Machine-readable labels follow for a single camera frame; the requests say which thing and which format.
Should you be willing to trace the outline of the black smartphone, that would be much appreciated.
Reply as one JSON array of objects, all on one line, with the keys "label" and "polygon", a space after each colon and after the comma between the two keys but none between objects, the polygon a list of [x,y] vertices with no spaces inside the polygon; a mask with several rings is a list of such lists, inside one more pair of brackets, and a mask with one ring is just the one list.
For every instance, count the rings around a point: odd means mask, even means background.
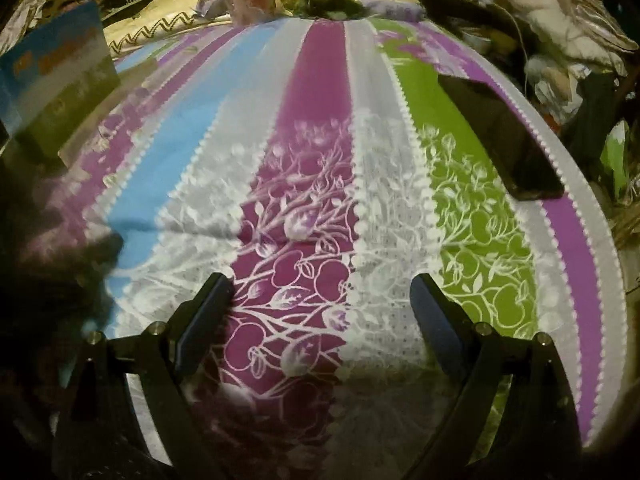
[{"label": "black smartphone", "polygon": [[481,81],[440,75],[454,102],[517,200],[555,200],[564,186],[537,141],[495,90]]}]

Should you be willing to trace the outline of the striped floral bed sheet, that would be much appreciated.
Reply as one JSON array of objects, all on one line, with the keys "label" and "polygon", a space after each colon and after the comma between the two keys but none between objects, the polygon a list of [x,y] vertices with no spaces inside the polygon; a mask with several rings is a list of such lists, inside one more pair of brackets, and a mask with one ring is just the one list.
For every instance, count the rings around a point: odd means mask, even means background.
[{"label": "striped floral bed sheet", "polygon": [[[564,186],[517,200],[438,83],[484,82]],[[623,279],[570,153],[494,66],[432,24],[304,21],[186,37],[55,185],[39,255],[116,233],[105,328],[167,318],[209,274],[233,304],[186,389],[247,479],[397,479],[452,388],[409,302],[431,274],[475,322],[550,334],[583,445],[620,395]]]}]

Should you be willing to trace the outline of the blue cardboard box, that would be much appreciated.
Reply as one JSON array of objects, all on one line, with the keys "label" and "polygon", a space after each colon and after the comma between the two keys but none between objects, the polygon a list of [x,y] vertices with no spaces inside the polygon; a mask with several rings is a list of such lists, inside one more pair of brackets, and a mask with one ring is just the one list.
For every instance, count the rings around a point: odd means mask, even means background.
[{"label": "blue cardboard box", "polygon": [[99,8],[84,3],[1,55],[1,125],[33,158],[55,159],[118,85]]}]

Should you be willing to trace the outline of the pile of clothes right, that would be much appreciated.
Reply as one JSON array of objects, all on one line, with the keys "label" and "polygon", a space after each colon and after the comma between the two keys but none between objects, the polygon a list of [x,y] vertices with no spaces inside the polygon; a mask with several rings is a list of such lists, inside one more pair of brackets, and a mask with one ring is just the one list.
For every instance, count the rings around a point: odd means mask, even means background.
[{"label": "pile of clothes right", "polygon": [[496,8],[520,39],[533,34],[533,47],[523,48],[525,84],[559,125],[587,102],[579,86],[589,76],[626,76],[624,57],[639,52],[639,35],[625,32],[604,0],[464,1]]}]

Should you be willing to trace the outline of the purple cloth bundle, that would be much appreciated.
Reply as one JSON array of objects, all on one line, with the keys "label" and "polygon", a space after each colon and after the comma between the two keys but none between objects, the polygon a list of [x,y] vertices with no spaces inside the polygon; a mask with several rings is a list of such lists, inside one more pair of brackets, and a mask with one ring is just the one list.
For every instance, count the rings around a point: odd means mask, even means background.
[{"label": "purple cloth bundle", "polygon": [[361,0],[367,16],[386,20],[416,23],[425,18],[425,9],[418,2],[397,0]]}]

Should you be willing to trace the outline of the pink gift box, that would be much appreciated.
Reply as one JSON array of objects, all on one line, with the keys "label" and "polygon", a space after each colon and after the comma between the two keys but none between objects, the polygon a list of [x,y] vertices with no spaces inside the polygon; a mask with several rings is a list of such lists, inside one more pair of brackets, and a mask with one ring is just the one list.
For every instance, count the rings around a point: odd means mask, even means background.
[{"label": "pink gift box", "polygon": [[268,23],[278,17],[277,0],[224,0],[235,26]]}]

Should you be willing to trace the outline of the green leafy plant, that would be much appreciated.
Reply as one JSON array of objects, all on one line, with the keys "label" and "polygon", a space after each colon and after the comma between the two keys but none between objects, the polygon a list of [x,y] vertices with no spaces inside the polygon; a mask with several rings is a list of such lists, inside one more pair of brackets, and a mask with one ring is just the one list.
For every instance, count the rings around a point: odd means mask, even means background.
[{"label": "green leafy plant", "polygon": [[366,8],[357,0],[283,0],[282,8],[287,14],[310,20],[348,21],[367,15]]}]

